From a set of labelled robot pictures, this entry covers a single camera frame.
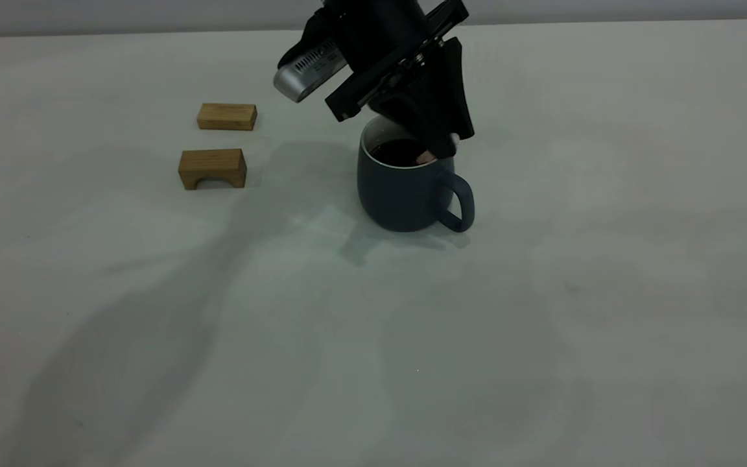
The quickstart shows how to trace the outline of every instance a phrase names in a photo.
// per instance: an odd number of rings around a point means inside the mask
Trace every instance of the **wooden bridge block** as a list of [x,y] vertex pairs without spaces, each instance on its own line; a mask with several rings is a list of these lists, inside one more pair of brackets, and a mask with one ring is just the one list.
[[254,104],[204,104],[198,113],[198,128],[252,131],[257,118]]
[[223,178],[235,188],[244,188],[246,162],[241,150],[187,150],[178,168],[185,189],[198,189],[204,178]]

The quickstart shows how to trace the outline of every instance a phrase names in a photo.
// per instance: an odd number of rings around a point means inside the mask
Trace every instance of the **coffee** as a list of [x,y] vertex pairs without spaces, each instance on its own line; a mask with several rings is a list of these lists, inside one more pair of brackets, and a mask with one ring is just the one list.
[[385,165],[415,167],[417,157],[425,152],[423,145],[413,139],[395,139],[373,148],[371,157]]

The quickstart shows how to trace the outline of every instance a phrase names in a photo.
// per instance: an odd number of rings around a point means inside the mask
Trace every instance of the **table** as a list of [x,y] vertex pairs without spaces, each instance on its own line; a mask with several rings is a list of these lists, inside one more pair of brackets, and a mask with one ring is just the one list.
[[747,464],[747,21],[455,33],[462,235],[366,219],[298,32],[0,38],[0,467]]

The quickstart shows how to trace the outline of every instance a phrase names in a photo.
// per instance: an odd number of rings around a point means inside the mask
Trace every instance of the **gray wall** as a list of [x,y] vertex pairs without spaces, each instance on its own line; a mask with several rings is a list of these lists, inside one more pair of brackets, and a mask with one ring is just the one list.
[[[423,6],[438,1],[421,0]],[[747,18],[747,0],[466,0],[472,24]],[[0,36],[300,29],[318,0],[0,0]]]

